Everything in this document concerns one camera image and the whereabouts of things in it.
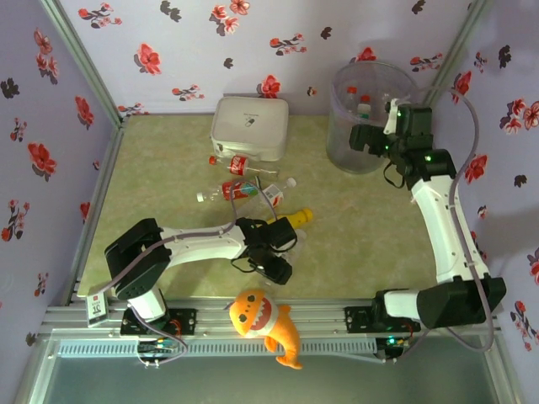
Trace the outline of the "white and red label bottle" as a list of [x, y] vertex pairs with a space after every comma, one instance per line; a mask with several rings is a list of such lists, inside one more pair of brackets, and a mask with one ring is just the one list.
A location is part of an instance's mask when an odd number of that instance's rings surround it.
[[248, 203], [244, 205], [249, 214], [270, 212], [270, 207], [273, 209], [280, 204], [288, 189], [295, 188], [297, 181], [293, 177], [289, 177], [278, 183], [271, 183], [266, 186], [262, 192], [256, 194]]

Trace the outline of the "red and green label bottle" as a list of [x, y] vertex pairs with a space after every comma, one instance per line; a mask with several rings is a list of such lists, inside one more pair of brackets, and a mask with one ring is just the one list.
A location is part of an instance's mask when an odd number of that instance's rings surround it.
[[247, 181], [227, 181], [217, 185], [216, 187], [212, 187], [207, 191], [198, 192], [196, 194], [196, 200], [199, 203], [217, 200], [230, 201], [231, 199], [237, 200], [250, 198], [258, 193], [259, 190]]

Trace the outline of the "yellow plastic bottle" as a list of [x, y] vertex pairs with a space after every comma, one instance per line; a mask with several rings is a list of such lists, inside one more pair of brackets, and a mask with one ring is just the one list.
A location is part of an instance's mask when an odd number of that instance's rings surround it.
[[279, 237], [292, 237], [292, 232], [301, 229], [313, 220], [313, 213], [303, 208], [292, 214], [281, 214], [266, 220], [270, 230]]

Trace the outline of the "transparent grey plastic bin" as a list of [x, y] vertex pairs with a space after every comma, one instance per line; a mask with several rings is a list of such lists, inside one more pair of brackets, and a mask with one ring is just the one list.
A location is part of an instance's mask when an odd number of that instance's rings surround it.
[[[348, 86], [357, 87], [357, 95], [371, 97], [371, 117], [362, 120], [344, 107]], [[392, 98], [418, 99], [419, 87], [403, 69], [383, 61], [357, 61], [341, 68], [330, 84], [330, 112], [326, 152], [331, 163], [347, 173], [370, 173], [382, 164], [380, 157], [350, 149], [350, 131], [354, 125], [367, 124], [383, 129], [387, 113], [380, 108], [380, 95], [389, 92]]]

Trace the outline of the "orange shark plush toy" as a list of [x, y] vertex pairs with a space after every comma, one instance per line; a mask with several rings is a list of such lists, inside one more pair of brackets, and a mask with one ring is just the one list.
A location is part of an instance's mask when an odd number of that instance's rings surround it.
[[290, 312], [290, 306], [278, 305], [262, 289], [242, 291], [228, 308], [233, 328], [241, 337], [262, 338], [265, 349], [273, 354], [282, 347], [284, 353], [276, 361], [299, 370], [303, 368], [299, 361], [301, 339]]

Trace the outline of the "red-capped cola bottle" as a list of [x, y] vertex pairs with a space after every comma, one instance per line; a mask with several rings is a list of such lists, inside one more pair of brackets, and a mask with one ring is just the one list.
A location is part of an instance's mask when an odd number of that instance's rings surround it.
[[236, 176], [260, 176], [277, 178], [280, 169], [271, 162], [259, 162], [250, 157], [234, 155], [232, 157], [210, 156], [208, 163], [213, 167], [220, 167]]

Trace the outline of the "white lidded box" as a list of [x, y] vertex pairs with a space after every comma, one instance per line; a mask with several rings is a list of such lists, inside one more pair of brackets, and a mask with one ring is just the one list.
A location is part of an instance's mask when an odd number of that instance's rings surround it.
[[214, 153], [277, 162], [286, 152], [288, 120], [289, 104], [283, 99], [224, 97], [211, 125]]

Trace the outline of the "control board with green light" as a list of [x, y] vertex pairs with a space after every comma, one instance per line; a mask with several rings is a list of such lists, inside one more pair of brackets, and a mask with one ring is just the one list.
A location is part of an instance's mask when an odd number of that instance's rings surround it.
[[383, 363], [397, 363], [398, 359], [408, 350], [410, 338], [389, 336], [376, 338], [375, 356]]

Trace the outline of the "small circuit board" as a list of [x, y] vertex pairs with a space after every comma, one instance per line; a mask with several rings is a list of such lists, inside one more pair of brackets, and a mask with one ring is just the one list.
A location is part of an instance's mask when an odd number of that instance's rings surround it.
[[137, 345], [137, 352], [139, 354], [171, 354], [178, 348], [178, 343], [168, 339], [159, 338], [152, 341], [141, 341]]

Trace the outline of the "white printed tag card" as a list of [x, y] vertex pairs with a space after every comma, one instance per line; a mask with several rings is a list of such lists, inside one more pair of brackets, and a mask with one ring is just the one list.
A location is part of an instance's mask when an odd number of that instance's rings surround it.
[[104, 293], [86, 297], [88, 327], [96, 327], [109, 319], [108, 301]]

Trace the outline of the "aluminium front frame rail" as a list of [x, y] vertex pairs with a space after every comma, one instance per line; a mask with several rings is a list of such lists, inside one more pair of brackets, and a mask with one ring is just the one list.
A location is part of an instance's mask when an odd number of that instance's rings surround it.
[[[170, 300], [169, 308], [196, 310], [195, 330], [192, 335], [181, 334], [182, 339], [217, 340], [239, 339], [228, 315], [231, 298], [186, 298]], [[280, 305], [291, 307], [291, 320], [301, 338], [352, 338], [347, 332], [344, 309], [348, 306], [366, 306], [366, 299], [278, 299]], [[122, 339], [120, 334], [127, 304], [109, 300], [107, 320], [95, 327], [87, 324], [87, 308], [83, 300], [69, 306], [50, 306], [35, 331], [38, 338], [65, 338], [86, 340]]]

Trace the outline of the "aluminium frame post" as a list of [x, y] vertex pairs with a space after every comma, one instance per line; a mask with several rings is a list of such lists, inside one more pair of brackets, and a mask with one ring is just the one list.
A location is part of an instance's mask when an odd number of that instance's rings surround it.
[[464, 22], [459, 29], [456, 38], [445, 56], [442, 67], [436, 74], [430, 89], [425, 89], [424, 102], [434, 107], [445, 88], [453, 83], [453, 77], [459, 70], [462, 60], [466, 58], [466, 48], [476, 34], [479, 25], [486, 19], [494, 0], [470, 0]]
[[109, 120], [116, 128], [122, 126], [123, 119], [118, 113], [113, 98], [106, 87], [98, 69], [94, 65], [89, 53], [86, 50], [81, 38], [75, 30], [71, 20], [68, 18], [60, 0], [39, 0], [45, 13], [54, 24], [56, 31], [61, 36], [65, 46], [70, 51], [73, 59], [81, 73], [84, 75], [88, 85], [97, 97]]

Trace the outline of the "aluminium side frame rail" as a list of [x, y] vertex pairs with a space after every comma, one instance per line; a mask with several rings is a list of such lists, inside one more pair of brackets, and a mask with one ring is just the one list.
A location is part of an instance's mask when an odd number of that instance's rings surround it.
[[103, 209], [104, 200], [113, 175], [115, 162], [120, 150], [122, 138], [125, 134], [127, 122], [128, 120], [123, 120], [120, 123], [120, 127], [112, 132], [109, 144], [107, 145], [93, 196], [90, 200], [88, 216], [86, 222], [83, 224], [81, 238], [72, 261], [72, 268], [70, 272], [71, 278], [67, 283], [63, 297], [64, 306], [69, 306], [74, 301], [79, 300], [77, 297], [77, 291], [83, 276], [86, 262], [88, 260], [89, 251], [92, 246], [99, 217]]

